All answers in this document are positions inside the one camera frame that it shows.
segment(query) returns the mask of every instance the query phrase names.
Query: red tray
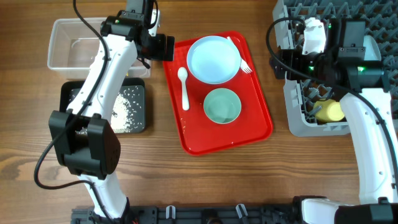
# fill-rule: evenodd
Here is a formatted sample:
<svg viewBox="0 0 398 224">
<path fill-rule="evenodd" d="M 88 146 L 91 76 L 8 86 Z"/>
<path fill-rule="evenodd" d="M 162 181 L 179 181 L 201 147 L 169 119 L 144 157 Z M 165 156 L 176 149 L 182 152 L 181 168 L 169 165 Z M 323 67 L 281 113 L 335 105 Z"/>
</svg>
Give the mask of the red tray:
<svg viewBox="0 0 398 224">
<path fill-rule="evenodd" d="M 242 58 L 252 69 L 254 68 L 246 40 L 240 33 L 230 31 L 215 35 L 230 36 Z M 191 155 L 199 156 L 267 139 L 274 127 L 256 71 L 246 74 L 239 70 L 233 79 L 220 85 L 202 83 L 189 72 L 187 66 L 189 48 L 198 39 L 176 43 L 174 61 L 164 62 L 175 121 L 184 150 Z M 177 76 L 180 67 L 188 70 L 188 111 L 182 109 L 182 87 Z M 241 99 L 242 112 L 232 123 L 216 124 L 206 117 L 203 102 L 206 95 L 217 88 L 230 89 Z"/>
</svg>

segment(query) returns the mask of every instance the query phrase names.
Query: white bowl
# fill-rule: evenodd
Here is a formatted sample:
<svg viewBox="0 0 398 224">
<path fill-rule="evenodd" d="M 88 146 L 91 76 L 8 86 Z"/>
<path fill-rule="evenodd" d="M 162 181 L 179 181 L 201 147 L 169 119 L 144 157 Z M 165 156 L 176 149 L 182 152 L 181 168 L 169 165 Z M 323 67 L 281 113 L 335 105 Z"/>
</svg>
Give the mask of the white bowl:
<svg viewBox="0 0 398 224">
<path fill-rule="evenodd" d="M 224 37 L 208 36 L 197 40 L 187 55 L 188 69 L 199 81 L 221 84 L 231 80 L 241 66 L 236 46 Z"/>
</svg>

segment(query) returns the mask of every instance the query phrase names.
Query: green bowl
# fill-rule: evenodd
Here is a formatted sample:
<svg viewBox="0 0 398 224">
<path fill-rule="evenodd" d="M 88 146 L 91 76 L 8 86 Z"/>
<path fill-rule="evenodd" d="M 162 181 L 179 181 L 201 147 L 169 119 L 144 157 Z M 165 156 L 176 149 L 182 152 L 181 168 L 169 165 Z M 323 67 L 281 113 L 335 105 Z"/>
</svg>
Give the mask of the green bowl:
<svg viewBox="0 0 398 224">
<path fill-rule="evenodd" d="M 211 91 L 203 104 L 206 116 L 217 124 L 228 124 L 236 120 L 242 110 L 241 100 L 229 89 Z"/>
</svg>

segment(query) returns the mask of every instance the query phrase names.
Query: white spoon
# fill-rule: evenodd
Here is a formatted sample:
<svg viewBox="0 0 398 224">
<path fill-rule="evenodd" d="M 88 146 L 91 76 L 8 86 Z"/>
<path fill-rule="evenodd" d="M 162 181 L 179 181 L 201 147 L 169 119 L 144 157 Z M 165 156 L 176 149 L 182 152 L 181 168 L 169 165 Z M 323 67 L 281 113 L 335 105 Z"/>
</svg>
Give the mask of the white spoon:
<svg viewBox="0 0 398 224">
<path fill-rule="evenodd" d="M 185 82 L 187 81 L 188 78 L 188 72 L 186 68 L 181 67 L 178 70 L 178 78 L 181 80 L 182 84 L 182 109 L 187 111 L 189 110 L 189 100 L 188 100 L 187 86 L 185 85 Z"/>
</svg>

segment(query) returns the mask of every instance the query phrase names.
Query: utensil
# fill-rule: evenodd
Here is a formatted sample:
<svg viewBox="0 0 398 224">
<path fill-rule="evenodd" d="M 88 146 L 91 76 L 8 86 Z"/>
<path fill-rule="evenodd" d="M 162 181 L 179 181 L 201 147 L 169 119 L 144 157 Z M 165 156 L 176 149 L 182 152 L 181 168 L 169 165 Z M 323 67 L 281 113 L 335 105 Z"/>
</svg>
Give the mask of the utensil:
<svg viewBox="0 0 398 224">
<path fill-rule="evenodd" d="M 238 48 L 220 36 L 197 40 L 187 54 L 188 69 L 199 81 L 221 84 L 231 80 L 239 71 L 241 55 Z"/>
<path fill-rule="evenodd" d="M 189 110 L 189 100 L 188 100 L 187 86 L 185 84 L 188 78 L 188 72 L 186 68 L 181 67 L 178 70 L 178 78 L 181 80 L 181 85 L 182 85 L 182 109 L 187 111 Z"/>
<path fill-rule="evenodd" d="M 227 39 L 228 39 L 229 41 L 231 41 L 232 44 L 234 44 L 234 42 L 232 41 L 231 37 L 227 37 Z M 242 69 L 245 73 L 251 73 L 251 72 L 253 72 L 253 71 L 250 69 L 249 65 L 246 63 L 246 61 L 243 60 L 242 57 L 241 57 L 241 69 Z"/>
<path fill-rule="evenodd" d="M 241 100 L 233 91 L 218 88 L 211 91 L 203 104 L 206 116 L 217 124 L 228 124 L 241 113 Z"/>
</svg>

